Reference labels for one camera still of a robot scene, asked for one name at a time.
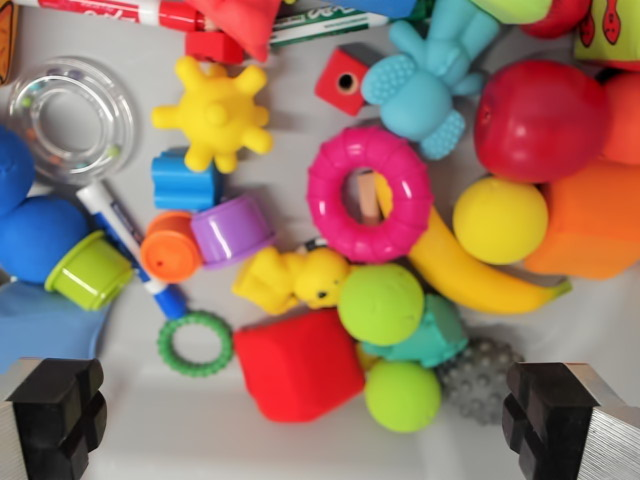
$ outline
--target blue marker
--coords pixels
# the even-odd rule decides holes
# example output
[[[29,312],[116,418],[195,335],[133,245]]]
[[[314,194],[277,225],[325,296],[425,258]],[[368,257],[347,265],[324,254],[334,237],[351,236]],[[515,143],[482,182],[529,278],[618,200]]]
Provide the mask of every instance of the blue marker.
[[[109,239],[133,264],[144,288],[155,298],[169,320],[177,320],[188,312],[182,293],[174,286],[152,278],[140,265],[142,237],[135,231],[118,203],[101,183],[93,183],[77,193]]]

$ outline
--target rattle ring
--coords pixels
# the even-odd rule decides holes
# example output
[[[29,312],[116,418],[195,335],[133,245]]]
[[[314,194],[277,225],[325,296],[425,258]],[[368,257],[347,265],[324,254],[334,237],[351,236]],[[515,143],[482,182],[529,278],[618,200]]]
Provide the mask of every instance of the rattle ring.
[[[342,187],[360,168],[375,170],[393,192],[394,208],[380,225],[351,218]],[[329,246],[353,262],[384,263],[409,253],[425,231],[433,205],[427,166],[409,143],[379,128],[348,128],[322,145],[309,169],[307,202]]]
[[[176,332],[187,325],[203,325],[212,330],[220,338],[220,355],[206,363],[186,360],[173,346]],[[208,377],[222,370],[233,357],[233,340],[229,327],[219,318],[208,313],[190,313],[180,320],[165,323],[158,337],[158,352],[162,360],[176,372],[188,377]]]

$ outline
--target red cube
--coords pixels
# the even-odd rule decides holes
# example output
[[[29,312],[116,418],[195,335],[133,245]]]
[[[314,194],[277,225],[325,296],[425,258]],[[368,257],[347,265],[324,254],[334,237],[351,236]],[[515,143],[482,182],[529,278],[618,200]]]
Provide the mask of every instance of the red cube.
[[[247,390],[274,422],[308,422],[364,388],[354,341],[335,309],[234,335]]]

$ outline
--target red toy block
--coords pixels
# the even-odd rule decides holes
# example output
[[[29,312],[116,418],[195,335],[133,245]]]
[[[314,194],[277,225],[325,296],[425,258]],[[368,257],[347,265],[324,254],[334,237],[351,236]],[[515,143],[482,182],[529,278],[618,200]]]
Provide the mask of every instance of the red toy block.
[[[199,62],[219,62],[239,65],[244,50],[224,32],[189,32],[185,40],[185,54]]]
[[[274,422],[308,422],[364,388],[356,346],[336,309],[234,335],[248,392]]]
[[[341,49],[334,50],[316,85],[316,96],[356,116],[365,104],[361,93],[369,67]]]

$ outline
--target orange toy block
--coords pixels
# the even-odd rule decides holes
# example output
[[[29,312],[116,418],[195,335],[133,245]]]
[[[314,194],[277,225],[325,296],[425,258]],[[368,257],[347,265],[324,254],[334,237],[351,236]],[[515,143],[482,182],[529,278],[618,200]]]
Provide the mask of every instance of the orange toy block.
[[[640,260],[640,167],[592,161],[545,187],[549,229],[525,260],[536,273],[606,280]]]

